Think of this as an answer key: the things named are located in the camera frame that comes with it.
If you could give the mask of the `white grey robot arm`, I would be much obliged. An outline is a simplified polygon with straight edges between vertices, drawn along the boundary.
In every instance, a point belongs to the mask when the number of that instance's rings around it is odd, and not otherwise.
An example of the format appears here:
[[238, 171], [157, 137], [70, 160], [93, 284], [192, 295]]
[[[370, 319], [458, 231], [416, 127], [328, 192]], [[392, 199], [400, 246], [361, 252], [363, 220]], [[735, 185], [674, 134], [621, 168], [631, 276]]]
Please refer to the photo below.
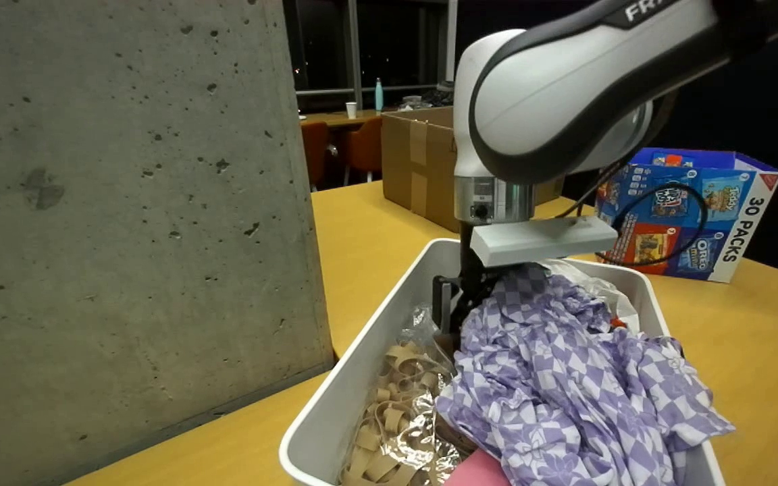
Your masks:
[[670, 94], [778, 41], [778, 0], [594, 0], [463, 50], [455, 80], [459, 272], [432, 284], [432, 319], [458, 335], [515, 264], [594, 253], [594, 215], [534, 215], [534, 188], [620, 171], [665, 122]]

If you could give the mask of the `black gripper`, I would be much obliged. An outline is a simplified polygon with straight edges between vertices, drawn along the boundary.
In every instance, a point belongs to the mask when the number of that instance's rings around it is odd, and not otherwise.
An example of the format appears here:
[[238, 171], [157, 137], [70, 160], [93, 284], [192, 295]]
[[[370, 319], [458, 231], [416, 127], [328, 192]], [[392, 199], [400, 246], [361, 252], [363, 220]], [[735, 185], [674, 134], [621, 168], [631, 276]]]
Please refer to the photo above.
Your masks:
[[432, 320], [438, 327], [435, 339], [440, 349], [458, 349], [459, 333], [474, 308], [492, 291], [497, 272], [486, 270], [470, 247], [474, 223], [459, 231], [459, 272], [455, 279], [432, 279]]

